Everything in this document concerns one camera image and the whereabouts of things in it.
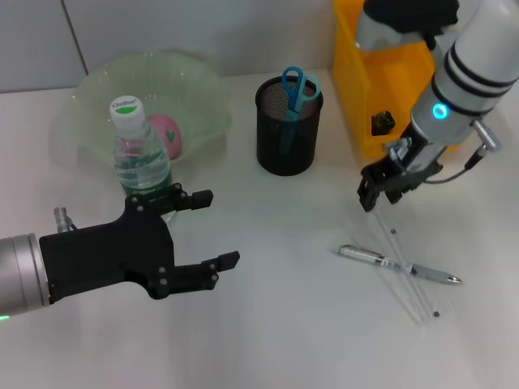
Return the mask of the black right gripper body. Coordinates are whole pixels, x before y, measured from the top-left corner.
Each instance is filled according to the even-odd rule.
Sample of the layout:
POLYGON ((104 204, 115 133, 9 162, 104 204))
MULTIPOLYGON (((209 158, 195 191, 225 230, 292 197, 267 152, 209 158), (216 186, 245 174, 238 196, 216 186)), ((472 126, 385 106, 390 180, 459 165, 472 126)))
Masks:
POLYGON ((442 169, 441 155, 442 145, 426 139, 410 123, 397 146, 362 169, 362 189, 414 190, 442 169))

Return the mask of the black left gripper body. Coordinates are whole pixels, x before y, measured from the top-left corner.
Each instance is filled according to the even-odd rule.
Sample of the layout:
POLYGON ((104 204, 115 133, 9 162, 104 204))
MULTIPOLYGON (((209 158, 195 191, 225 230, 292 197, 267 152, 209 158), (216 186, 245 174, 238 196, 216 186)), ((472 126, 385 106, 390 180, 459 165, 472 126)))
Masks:
POLYGON ((156 196, 134 194, 115 221, 41 237, 50 302, 124 282, 154 300, 168 297, 174 243, 166 212, 156 196))

